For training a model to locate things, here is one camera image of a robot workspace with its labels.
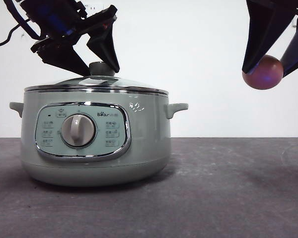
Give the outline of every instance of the gray table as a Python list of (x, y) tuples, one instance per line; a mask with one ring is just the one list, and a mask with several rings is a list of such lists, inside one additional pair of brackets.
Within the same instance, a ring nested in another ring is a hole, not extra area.
[(31, 179), (0, 139), (0, 238), (298, 238), (298, 138), (176, 138), (158, 175), (102, 188)]

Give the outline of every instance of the wire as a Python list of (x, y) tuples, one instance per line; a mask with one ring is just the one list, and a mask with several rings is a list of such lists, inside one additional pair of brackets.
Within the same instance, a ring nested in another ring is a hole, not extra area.
[(6, 43), (8, 43), (8, 42), (10, 41), (10, 39), (11, 39), (12, 33), (13, 33), (16, 29), (18, 29), (19, 27), (20, 27), (20, 24), (17, 24), (15, 27), (13, 27), (13, 28), (10, 30), (9, 34), (8, 34), (8, 38), (7, 38), (5, 41), (1, 42), (1, 43), (0, 43), (0, 46), (3, 46), (3, 45), (5, 45)]

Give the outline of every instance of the red ball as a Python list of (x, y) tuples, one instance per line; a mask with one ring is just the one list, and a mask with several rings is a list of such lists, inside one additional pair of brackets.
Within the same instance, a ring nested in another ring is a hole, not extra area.
[(252, 88), (265, 90), (275, 87), (284, 77), (284, 67), (275, 57), (265, 55), (249, 73), (242, 72), (244, 81)]

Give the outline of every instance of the button label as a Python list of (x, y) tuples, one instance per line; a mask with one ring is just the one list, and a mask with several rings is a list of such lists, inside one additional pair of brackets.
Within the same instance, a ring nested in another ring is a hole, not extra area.
[(43, 138), (53, 138), (53, 131), (52, 130), (44, 130), (42, 131)]
[(43, 122), (43, 128), (54, 128), (54, 123), (52, 121), (46, 120)]
[(119, 123), (115, 121), (107, 121), (106, 122), (106, 129), (118, 129), (119, 128)]
[(66, 118), (66, 111), (64, 109), (59, 109), (56, 112), (56, 117), (57, 118)]
[(106, 147), (117, 147), (118, 141), (117, 140), (106, 140)]
[(117, 138), (119, 137), (118, 130), (108, 130), (106, 131), (106, 138)]
[(42, 140), (41, 145), (44, 147), (53, 147), (53, 139), (44, 139)]

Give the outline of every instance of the control knob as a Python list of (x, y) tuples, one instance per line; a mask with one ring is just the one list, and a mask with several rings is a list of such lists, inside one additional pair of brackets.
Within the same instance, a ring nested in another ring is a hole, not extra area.
[(96, 134), (96, 126), (85, 115), (72, 115), (65, 119), (61, 130), (63, 140), (70, 146), (83, 147), (90, 143)]

